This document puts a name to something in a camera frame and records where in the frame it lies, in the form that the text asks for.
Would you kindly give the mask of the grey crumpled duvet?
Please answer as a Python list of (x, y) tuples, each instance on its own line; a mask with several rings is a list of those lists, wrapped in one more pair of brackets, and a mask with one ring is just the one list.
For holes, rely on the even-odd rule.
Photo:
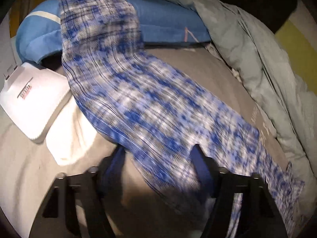
[(272, 121), (285, 156), (305, 182), (299, 202), (316, 207), (316, 95), (297, 76), (274, 34), (241, 8), (219, 0), (167, 0), (191, 9), (223, 59)]

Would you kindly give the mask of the white desk lamp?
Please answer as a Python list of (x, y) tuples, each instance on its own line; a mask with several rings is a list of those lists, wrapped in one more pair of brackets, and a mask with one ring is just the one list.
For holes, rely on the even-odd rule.
[(42, 143), (71, 95), (65, 76), (25, 62), (6, 78), (1, 106), (31, 141)]

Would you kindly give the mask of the blue plaid shirt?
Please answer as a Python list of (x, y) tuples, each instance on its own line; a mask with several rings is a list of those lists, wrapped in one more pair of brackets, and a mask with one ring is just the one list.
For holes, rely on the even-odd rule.
[(304, 187), (291, 168), (266, 151), (256, 127), (185, 73), (144, 51), (133, 27), (106, 21), (123, 0), (58, 0), (62, 65), (74, 99), (91, 125), (124, 146), (148, 185), (199, 225), (205, 195), (190, 152), (235, 174), (259, 174), (268, 184), (287, 236)]

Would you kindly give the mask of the blue pillow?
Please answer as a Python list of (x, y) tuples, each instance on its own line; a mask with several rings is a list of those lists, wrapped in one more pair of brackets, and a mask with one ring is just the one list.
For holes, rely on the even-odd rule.
[[(209, 32), (198, 14), (165, 0), (123, 0), (118, 12), (107, 16), (111, 27), (129, 26), (150, 45), (191, 45), (210, 42)], [(46, 0), (30, 12), (16, 34), (20, 59), (40, 63), (62, 51), (58, 0)]]

